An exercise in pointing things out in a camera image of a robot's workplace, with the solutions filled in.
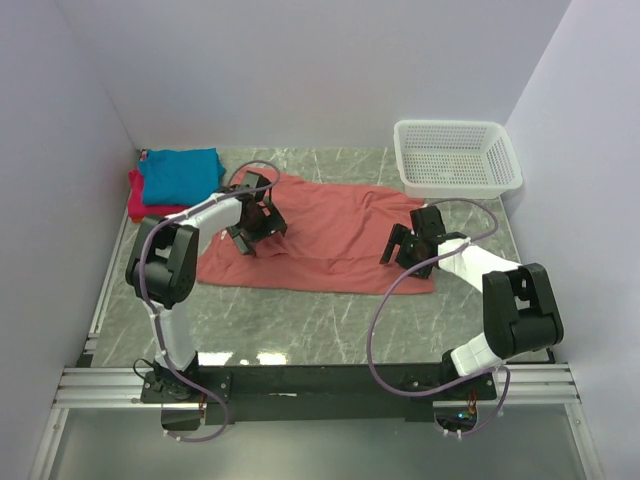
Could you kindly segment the salmon pink t shirt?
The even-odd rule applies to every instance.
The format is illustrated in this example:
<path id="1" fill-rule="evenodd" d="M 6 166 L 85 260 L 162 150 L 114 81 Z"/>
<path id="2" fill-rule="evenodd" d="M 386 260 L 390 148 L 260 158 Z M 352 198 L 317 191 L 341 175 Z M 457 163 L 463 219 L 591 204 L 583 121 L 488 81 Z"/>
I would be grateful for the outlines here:
<path id="1" fill-rule="evenodd" d="M 286 224 L 243 255 L 230 235 L 212 237 L 197 264 L 201 284 L 382 295 L 402 273 L 382 264 L 394 224 L 408 225 L 420 199 L 384 186 L 321 184 L 283 174 L 273 190 Z"/>

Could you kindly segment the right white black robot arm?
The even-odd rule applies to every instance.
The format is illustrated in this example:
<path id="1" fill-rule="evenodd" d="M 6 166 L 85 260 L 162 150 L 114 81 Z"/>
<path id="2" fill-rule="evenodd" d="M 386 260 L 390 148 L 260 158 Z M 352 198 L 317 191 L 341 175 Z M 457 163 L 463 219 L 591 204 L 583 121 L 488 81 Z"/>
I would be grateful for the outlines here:
<path id="1" fill-rule="evenodd" d="M 439 385 L 426 391 L 402 391 L 386 384 L 373 364 L 373 331 L 367 334 L 367 362 L 374 379 L 387 391 L 408 397 L 442 392 L 460 399 L 474 386 L 474 377 L 501 366 L 522 353 L 546 349 L 564 338 L 564 326 L 546 269 L 538 263 L 520 264 L 478 246 L 458 232 L 442 227 L 397 225 L 381 258 L 388 262 L 394 248 L 402 260 L 413 262 L 392 286 L 420 270 L 448 272 L 482 294 L 483 331 L 446 352 L 439 365 Z"/>

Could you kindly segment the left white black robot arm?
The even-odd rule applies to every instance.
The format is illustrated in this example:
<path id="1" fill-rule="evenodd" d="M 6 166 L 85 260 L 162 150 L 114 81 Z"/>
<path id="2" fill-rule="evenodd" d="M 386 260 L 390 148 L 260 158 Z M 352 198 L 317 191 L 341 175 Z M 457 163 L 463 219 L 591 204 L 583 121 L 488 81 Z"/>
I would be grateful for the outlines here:
<path id="1" fill-rule="evenodd" d="M 197 350 L 189 333 L 185 301 L 196 281 L 197 260 L 220 232 L 242 255 L 287 225 L 267 192 L 214 193 L 204 202 L 167 217 L 149 216 L 139 228 L 125 279 L 143 301 L 156 342 L 155 362 L 174 368 L 164 389 L 176 401 L 193 399 L 200 388 L 189 370 Z"/>

